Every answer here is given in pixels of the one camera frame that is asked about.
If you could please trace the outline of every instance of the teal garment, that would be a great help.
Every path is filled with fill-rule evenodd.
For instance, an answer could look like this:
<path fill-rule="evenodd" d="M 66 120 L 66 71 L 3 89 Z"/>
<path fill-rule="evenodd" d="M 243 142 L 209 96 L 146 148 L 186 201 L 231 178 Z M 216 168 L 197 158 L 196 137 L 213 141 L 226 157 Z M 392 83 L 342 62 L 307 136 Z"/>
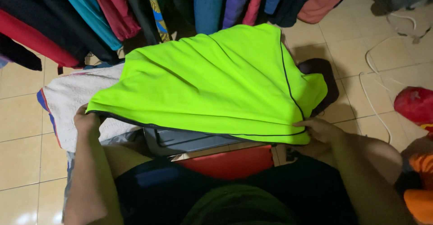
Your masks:
<path fill-rule="evenodd" d="M 96 0 L 68 0 L 75 10 L 81 15 L 86 23 L 95 33 L 108 45 L 111 50 L 118 50 L 122 47 L 120 40 L 108 25 L 107 20 Z"/>

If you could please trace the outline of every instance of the black piping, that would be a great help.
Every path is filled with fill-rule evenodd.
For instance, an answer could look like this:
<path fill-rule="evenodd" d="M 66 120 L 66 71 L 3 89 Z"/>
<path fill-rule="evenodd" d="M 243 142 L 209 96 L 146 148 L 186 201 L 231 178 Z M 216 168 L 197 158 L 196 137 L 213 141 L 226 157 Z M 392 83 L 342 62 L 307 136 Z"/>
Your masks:
<path fill-rule="evenodd" d="M 300 106 L 298 105 L 298 103 L 293 98 L 292 91 L 290 89 L 289 79 L 287 78 L 286 67 L 284 65 L 283 47 L 281 45 L 281 33 L 282 32 L 280 31 L 281 61 L 283 63 L 284 75 L 286 77 L 287 87 L 289 88 L 290 98 L 293 100 L 293 102 L 295 102 L 295 105 L 298 107 L 298 109 L 299 109 L 299 111 L 300 111 L 300 113 L 302 115 L 302 120 L 305 120 L 304 112 L 302 111 L 302 109 L 300 108 Z M 129 123 L 129 124 L 132 124 L 132 125 L 136 125 L 136 126 L 141 126 L 141 127 L 144 127 L 144 128 L 155 128 L 155 129 L 164 129 L 164 130 L 187 131 L 187 132 L 196 132 L 196 133 L 204 133 L 204 134 L 214 134 L 214 135 L 292 136 L 292 135 L 297 135 L 297 134 L 303 134 L 303 133 L 306 132 L 306 129 L 304 128 L 303 131 L 295 133 L 295 134 L 269 134 L 269 135 L 261 135 L 261 134 L 216 134 L 216 133 L 207 133 L 207 132 L 200 132 L 200 131 L 194 131 L 194 130 L 183 130 L 183 129 L 177 129 L 177 128 L 162 127 L 162 126 L 159 126 L 159 125 L 156 125 L 156 124 L 153 124 L 153 123 L 140 123 L 140 122 L 137 122 L 135 120 L 127 119 L 125 117 L 121 117 L 119 115 L 116 115 L 116 114 L 111 113 L 111 112 L 106 112 L 106 111 L 90 110 L 90 111 L 88 111 L 88 113 L 96 113 L 96 114 L 101 115 L 101 116 L 111 117 L 111 118 L 117 119 L 119 121 L 122 121 L 122 122 L 125 122 L 125 123 Z"/>

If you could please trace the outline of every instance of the patterned garment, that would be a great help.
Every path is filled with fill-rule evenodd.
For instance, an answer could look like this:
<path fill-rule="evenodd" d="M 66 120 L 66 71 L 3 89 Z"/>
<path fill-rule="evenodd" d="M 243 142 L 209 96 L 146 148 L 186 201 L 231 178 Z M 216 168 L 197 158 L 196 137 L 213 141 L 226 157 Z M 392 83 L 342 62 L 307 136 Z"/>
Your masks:
<path fill-rule="evenodd" d="M 171 36 L 167 31 L 164 19 L 162 18 L 161 10 L 157 0 L 149 0 L 152 6 L 153 16 L 155 17 L 156 27 L 158 28 L 159 35 L 161 36 L 162 42 L 168 42 L 171 40 Z"/>

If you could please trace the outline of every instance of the forearm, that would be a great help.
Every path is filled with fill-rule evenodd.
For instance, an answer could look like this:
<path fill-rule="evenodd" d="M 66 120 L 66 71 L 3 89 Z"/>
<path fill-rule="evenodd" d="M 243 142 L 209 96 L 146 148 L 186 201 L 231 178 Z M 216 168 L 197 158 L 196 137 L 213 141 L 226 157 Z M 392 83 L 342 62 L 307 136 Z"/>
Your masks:
<path fill-rule="evenodd" d="M 79 134 L 65 224 L 122 224 L 116 186 L 97 134 Z"/>
<path fill-rule="evenodd" d="M 337 167 L 361 224 L 413 224 L 393 187 L 346 135 L 332 143 Z"/>

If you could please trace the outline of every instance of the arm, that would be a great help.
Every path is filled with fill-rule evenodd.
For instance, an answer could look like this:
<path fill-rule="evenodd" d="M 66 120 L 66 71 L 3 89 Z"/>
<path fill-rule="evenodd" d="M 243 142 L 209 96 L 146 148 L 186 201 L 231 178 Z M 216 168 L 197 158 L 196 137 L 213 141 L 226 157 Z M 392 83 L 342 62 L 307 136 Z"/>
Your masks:
<path fill-rule="evenodd" d="M 326 121 L 314 118 L 293 125 L 309 127 L 308 131 L 313 138 L 331 145 L 360 224 L 415 224 L 392 185 L 349 142 L 349 134 Z"/>
<path fill-rule="evenodd" d="M 74 117 L 78 138 L 64 224 L 123 224 L 116 186 L 98 139 L 101 120 L 94 113 L 85 114 L 86 108 L 81 106 Z"/>

